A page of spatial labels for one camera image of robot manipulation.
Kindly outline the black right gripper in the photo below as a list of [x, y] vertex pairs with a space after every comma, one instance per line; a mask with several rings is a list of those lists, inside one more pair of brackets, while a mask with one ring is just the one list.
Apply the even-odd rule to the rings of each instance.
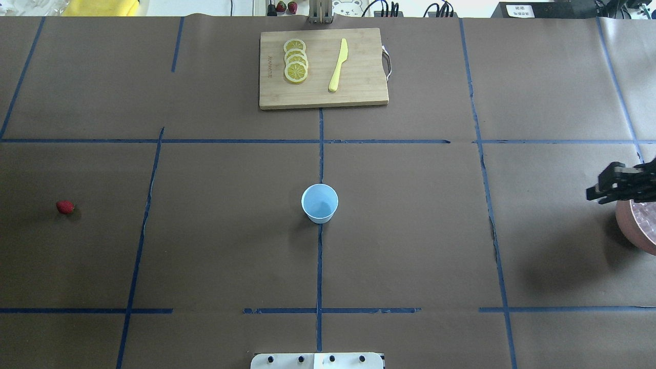
[[[620, 185], [631, 177], [631, 187]], [[611, 162], [598, 175], [598, 184], [586, 189], [586, 199], [599, 204], [628, 199], [655, 201], [655, 159], [633, 167], [627, 167], [622, 162]]]

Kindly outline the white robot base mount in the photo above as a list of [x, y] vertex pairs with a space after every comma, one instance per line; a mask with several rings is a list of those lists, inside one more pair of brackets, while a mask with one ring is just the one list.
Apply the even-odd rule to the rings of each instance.
[[375, 352], [260, 353], [251, 368], [385, 368], [384, 355]]

